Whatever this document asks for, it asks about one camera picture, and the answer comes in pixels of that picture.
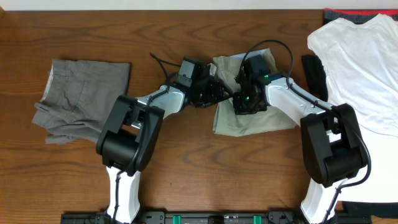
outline white cloth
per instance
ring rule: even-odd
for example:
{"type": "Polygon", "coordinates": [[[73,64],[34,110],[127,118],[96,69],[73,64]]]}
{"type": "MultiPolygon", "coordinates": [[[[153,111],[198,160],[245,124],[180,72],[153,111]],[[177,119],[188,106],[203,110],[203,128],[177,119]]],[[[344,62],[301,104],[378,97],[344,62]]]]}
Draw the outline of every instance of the white cloth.
{"type": "MultiPolygon", "coordinates": [[[[248,57],[259,54],[264,57],[271,72],[277,72],[275,59],[269,49],[250,52],[248,57]]],[[[216,77],[223,80],[224,84],[233,92],[240,91],[241,88],[234,78],[238,74],[243,57],[244,54],[213,58],[213,63],[217,65],[216,77]]],[[[236,115],[231,98],[217,104],[213,131],[215,134],[238,137],[266,131],[291,129],[295,126],[296,123],[292,119],[273,106],[269,106],[267,111],[257,112],[256,114],[236,115]]]]}
{"type": "Polygon", "coordinates": [[[371,155],[369,179],[343,189],[339,200],[398,202],[398,23],[384,15],[363,25],[337,19],[308,36],[308,48],[322,61],[328,101],[354,108],[371,155]]]}

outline gray cloth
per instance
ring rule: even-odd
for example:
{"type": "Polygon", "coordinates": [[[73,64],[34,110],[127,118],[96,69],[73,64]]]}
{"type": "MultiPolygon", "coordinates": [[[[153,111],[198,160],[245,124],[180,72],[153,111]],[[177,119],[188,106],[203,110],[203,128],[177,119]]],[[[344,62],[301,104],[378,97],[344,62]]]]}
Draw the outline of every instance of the gray cloth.
{"type": "Polygon", "coordinates": [[[116,98],[127,91],[129,71],[129,63],[53,60],[32,122],[51,134],[48,144],[96,142],[116,98]]]}
{"type": "MultiPolygon", "coordinates": [[[[263,55],[272,73],[277,72],[275,59],[269,49],[251,52],[248,57],[256,54],[263,55]]],[[[213,58],[213,63],[217,65],[216,77],[223,80],[232,91],[240,91],[240,86],[235,82],[234,77],[238,74],[242,58],[243,55],[213,58]]],[[[269,106],[267,111],[256,114],[235,115],[232,99],[229,99],[218,103],[213,131],[216,134],[238,137],[266,131],[291,129],[295,126],[296,123],[292,119],[273,106],[269,106]]]]}

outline brown wood surface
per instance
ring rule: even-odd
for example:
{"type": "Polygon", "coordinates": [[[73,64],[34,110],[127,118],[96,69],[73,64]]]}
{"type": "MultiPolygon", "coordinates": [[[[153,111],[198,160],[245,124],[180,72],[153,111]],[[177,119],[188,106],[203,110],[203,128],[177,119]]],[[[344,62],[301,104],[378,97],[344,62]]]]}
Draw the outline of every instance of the brown wood surface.
{"type": "MultiPolygon", "coordinates": [[[[0,222],[59,223],[64,212],[95,212],[109,203],[109,179],[94,143],[48,145],[46,130],[31,123],[53,58],[132,62],[128,94],[142,96],[164,81],[149,52],[173,62],[184,55],[210,62],[278,39],[292,49],[292,76],[307,88],[300,56],[311,53],[307,36],[321,25],[322,11],[6,12],[0,19],[0,222]]],[[[278,45],[271,50],[278,68],[288,69],[287,52],[278,45]]],[[[299,128],[220,136],[212,131],[214,114],[215,106],[186,108],[164,121],[141,176],[142,206],[299,207],[310,180],[299,128]]]]}

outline beige cloth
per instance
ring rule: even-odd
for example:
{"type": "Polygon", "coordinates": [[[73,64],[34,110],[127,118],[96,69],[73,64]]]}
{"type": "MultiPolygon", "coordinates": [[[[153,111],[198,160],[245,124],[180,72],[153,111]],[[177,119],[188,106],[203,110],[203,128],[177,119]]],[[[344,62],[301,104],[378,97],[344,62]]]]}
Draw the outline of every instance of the beige cloth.
{"type": "MultiPolygon", "coordinates": [[[[257,54],[263,55],[272,73],[277,72],[275,59],[269,49],[251,52],[248,57],[257,54]]],[[[233,92],[240,91],[240,86],[235,82],[234,77],[238,74],[243,56],[244,54],[213,58],[213,63],[217,65],[216,77],[223,80],[225,85],[230,87],[233,92]]],[[[231,98],[218,103],[213,131],[215,134],[238,137],[266,131],[291,129],[295,126],[296,123],[292,119],[273,106],[269,106],[267,111],[257,112],[256,114],[235,115],[231,98]]]]}

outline wooden table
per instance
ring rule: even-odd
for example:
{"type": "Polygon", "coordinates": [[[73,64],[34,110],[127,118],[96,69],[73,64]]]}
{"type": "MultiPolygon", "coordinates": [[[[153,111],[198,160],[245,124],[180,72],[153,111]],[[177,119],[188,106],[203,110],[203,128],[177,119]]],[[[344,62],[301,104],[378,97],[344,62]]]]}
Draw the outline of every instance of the wooden table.
{"type": "MultiPolygon", "coordinates": [[[[53,58],[131,62],[128,95],[142,96],[164,82],[149,52],[177,63],[184,55],[210,62],[277,39],[292,49],[292,76],[307,88],[300,56],[311,53],[307,36],[321,25],[322,11],[0,13],[0,222],[59,223],[64,212],[95,212],[109,204],[109,179],[94,143],[48,145],[46,130],[31,123],[53,58]]],[[[287,70],[286,50],[270,46],[278,68],[287,70]]],[[[241,138],[215,135],[215,109],[186,108],[163,122],[141,175],[142,206],[298,208],[310,180],[299,128],[241,138]]]]}

